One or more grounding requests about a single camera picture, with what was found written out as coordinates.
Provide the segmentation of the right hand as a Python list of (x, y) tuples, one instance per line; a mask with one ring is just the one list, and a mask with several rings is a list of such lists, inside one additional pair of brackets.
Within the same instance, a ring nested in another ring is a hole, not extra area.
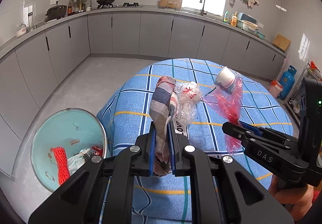
[(291, 204), (292, 208), (289, 210), (289, 213), (295, 222), (300, 221), (312, 206), (314, 187), (306, 185), (302, 188), (278, 190), (278, 182), (279, 178), (273, 175), (268, 188), (269, 193), (280, 204)]

